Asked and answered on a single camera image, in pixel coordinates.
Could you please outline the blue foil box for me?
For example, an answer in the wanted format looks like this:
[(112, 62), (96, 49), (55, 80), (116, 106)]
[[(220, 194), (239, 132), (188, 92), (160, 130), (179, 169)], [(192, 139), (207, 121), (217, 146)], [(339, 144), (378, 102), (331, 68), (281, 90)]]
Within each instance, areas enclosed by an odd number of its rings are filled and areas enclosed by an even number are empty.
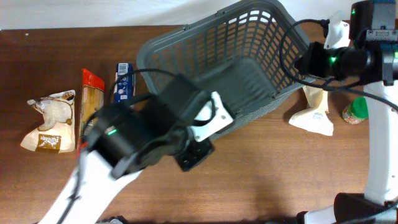
[[(115, 80), (122, 77), (125, 73), (132, 72), (134, 70), (131, 62), (123, 62), (116, 64)], [(135, 95), (136, 77), (132, 75), (130, 77), (123, 78), (115, 87), (113, 92), (113, 101), (119, 103), (124, 100), (129, 100)]]

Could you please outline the grey plastic basket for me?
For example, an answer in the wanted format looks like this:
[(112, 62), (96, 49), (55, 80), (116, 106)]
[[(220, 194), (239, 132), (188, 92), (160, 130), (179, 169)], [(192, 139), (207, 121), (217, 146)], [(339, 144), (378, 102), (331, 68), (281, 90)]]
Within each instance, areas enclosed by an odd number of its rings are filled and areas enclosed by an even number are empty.
[(151, 93), (185, 75), (217, 91), (235, 114), (218, 139), (278, 108), (300, 88), (294, 62), (308, 49), (306, 33), (277, 1), (240, 1), (216, 14), (146, 42), (137, 67)]

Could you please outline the orange pasta packet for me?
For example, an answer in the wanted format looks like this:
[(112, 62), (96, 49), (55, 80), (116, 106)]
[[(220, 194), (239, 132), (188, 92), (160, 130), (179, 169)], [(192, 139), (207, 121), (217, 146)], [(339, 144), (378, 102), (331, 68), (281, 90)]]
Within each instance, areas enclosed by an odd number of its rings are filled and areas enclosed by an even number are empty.
[(85, 124), (90, 116), (104, 104), (105, 82), (102, 78), (83, 68), (82, 87), (77, 152), (80, 152)]

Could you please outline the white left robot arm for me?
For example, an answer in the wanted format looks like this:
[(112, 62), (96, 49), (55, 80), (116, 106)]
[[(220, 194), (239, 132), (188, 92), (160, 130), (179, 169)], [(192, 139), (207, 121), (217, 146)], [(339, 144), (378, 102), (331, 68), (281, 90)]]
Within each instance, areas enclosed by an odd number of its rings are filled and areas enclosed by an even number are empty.
[(95, 223), (142, 171), (171, 156), (187, 172), (214, 150), (211, 136), (235, 117), (217, 91), (174, 75), (166, 88), (102, 107), (78, 164), (43, 223)]

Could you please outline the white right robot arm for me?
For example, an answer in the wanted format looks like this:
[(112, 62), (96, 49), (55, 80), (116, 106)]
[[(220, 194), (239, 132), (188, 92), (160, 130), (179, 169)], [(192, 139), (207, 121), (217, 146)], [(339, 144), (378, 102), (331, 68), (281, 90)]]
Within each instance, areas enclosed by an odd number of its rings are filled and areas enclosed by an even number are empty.
[(357, 77), (369, 115), (369, 171), (364, 193), (339, 193), (333, 205), (301, 212), (299, 223), (397, 223), (397, 28), (395, 1), (351, 6), (349, 32), (330, 18), (324, 44), (311, 43), (295, 63), (301, 75)]

